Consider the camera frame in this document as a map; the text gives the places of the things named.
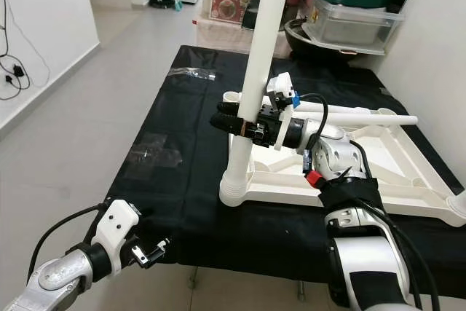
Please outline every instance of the white pvc pipe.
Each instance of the white pvc pipe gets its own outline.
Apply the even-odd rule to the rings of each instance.
[[[293,118],[322,120],[321,112],[293,112]],[[348,125],[415,125],[417,117],[399,116],[384,114],[349,114],[349,113],[329,113],[328,124],[348,126]]]
[[[224,93],[224,102],[240,102],[241,96],[241,92],[227,91]],[[269,96],[264,96],[262,98],[262,104],[271,106]],[[321,103],[300,101],[299,106],[294,110],[297,112],[323,112],[323,107]],[[363,107],[343,107],[335,105],[328,105],[328,111],[334,113],[371,114],[370,109]]]
[[[250,122],[256,121],[261,107],[284,6],[285,0],[261,0],[259,4],[238,111],[239,117]],[[220,183],[220,199],[226,205],[242,203],[252,146],[252,140],[248,138],[235,136],[233,139],[228,168]]]

